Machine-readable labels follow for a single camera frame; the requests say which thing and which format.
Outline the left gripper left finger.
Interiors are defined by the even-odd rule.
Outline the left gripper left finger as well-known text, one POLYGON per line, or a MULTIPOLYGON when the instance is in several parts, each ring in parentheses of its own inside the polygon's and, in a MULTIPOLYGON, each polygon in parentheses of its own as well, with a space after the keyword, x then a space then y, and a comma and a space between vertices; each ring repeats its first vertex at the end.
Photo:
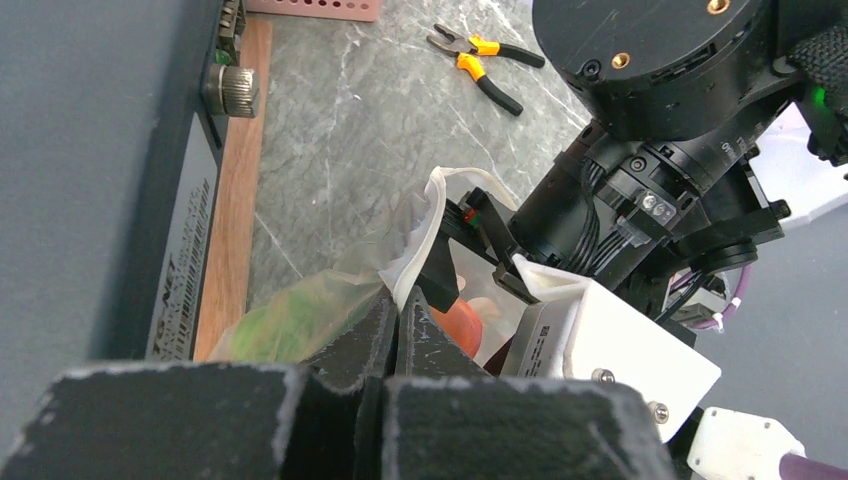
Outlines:
POLYGON ((387 291, 304 363, 101 364, 45 393, 5 479, 377 479, 387 291))

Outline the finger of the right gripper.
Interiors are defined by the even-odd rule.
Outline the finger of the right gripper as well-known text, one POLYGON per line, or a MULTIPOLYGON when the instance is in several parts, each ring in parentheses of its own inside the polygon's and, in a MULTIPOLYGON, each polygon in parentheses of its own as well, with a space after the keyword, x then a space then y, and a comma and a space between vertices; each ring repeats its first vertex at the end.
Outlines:
POLYGON ((415 284, 430 307, 447 313, 459 298, 457 274, 451 255, 450 238, 439 232, 415 284))

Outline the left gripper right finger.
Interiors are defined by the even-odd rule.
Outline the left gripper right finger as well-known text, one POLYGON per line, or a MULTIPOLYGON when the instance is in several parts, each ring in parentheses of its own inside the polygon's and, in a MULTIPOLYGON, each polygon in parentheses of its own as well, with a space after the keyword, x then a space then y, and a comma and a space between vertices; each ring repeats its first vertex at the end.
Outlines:
POLYGON ((428 324, 418 305, 387 306, 387 372, 378 378, 373 479, 673 479, 646 406, 623 385, 491 377, 465 356, 463 372, 412 374, 398 344, 428 324))

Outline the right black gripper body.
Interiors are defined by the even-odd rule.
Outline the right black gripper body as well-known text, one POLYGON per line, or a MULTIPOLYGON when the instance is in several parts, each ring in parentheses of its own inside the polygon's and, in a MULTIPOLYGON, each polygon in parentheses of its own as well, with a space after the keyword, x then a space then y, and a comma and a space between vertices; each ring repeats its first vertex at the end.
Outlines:
POLYGON ((683 268, 703 277, 685 237, 703 196, 703 141, 621 142, 593 121, 516 209, 473 188, 447 201, 440 232, 495 266, 496 282, 531 296, 512 255, 597 280, 642 312, 683 268))

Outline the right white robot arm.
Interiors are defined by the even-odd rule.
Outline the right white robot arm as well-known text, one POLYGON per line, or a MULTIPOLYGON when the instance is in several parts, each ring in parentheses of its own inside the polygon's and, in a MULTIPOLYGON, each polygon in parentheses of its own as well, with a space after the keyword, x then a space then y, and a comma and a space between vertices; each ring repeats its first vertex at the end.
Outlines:
POLYGON ((814 156, 847 161, 843 1, 537 1, 532 25, 535 53, 442 25, 427 38, 512 115, 521 104, 481 57, 552 67, 591 116, 521 205, 490 187, 444 204, 416 281, 441 312, 459 297, 455 242, 528 303, 519 257, 595 280, 665 323, 782 236, 790 208, 760 198, 749 166, 782 112, 798 107, 814 156))

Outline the red orange fake peach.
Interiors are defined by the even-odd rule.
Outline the red orange fake peach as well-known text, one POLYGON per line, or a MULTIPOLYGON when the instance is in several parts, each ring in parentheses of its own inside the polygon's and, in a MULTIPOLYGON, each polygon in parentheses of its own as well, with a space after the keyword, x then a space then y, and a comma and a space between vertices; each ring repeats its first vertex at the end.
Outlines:
POLYGON ((430 308, 434 321, 470 358, 480 350, 483 324, 477 313, 463 299, 458 298, 447 312, 430 308))

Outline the clear zip top bag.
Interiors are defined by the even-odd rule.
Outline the clear zip top bag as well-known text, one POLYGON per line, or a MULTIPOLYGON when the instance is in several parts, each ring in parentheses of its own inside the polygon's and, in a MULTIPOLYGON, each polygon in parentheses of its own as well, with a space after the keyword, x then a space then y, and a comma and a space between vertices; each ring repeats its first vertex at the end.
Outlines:
POLYGON ((210 360, 298 363, 358 323, 381 290, 404 306, 435 248, 448 190, 461 183, 492 193, 510 209, 517 206, 510 189, 485 170, 434 168, 426 181, 401 193, 387 220, 350 246, 333 267, 280 290, 225 329, 210 360))

